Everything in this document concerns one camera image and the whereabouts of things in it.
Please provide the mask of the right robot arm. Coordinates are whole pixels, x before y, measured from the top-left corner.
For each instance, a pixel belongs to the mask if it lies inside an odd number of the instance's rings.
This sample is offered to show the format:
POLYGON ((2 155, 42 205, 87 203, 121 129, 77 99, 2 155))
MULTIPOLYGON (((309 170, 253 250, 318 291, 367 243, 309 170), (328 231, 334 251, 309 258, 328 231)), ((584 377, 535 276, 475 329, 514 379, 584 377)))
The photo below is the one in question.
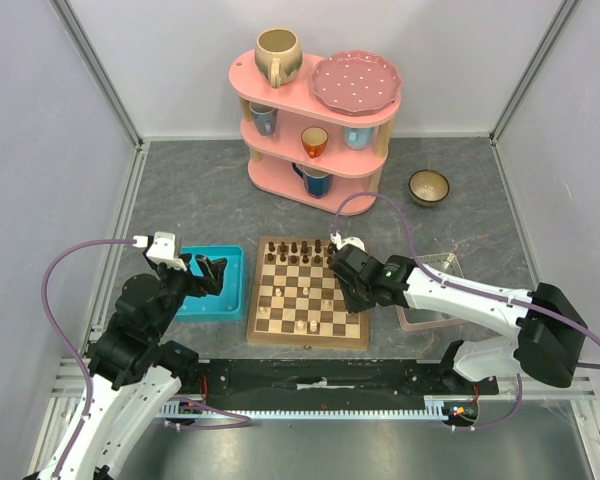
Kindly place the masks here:
POLYGON ((519 373, 552 387, 570 387, 587 325, 558 287, 494 287, 400 255, 380 262, 358 243, 339 241, 333 250, 330 268, 349 312, 396 305, 496 332, 488 340, 456 341, 447 348, 437 371, 445 391, 457 394, 490 376, 519 373))

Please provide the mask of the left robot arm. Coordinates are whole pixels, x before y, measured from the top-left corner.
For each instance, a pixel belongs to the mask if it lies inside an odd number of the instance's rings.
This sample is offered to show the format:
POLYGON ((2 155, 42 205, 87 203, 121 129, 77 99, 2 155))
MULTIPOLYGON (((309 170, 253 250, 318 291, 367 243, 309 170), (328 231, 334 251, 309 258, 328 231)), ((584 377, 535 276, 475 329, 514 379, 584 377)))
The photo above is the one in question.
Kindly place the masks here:
POLYGON ((69 429, 34 479, 115 479, 159 409, 199 382, 198 355, 161 340, 188 297, 217 296, 224 258, 183 254, 129 278, 87 352, 87 382, 69 429))

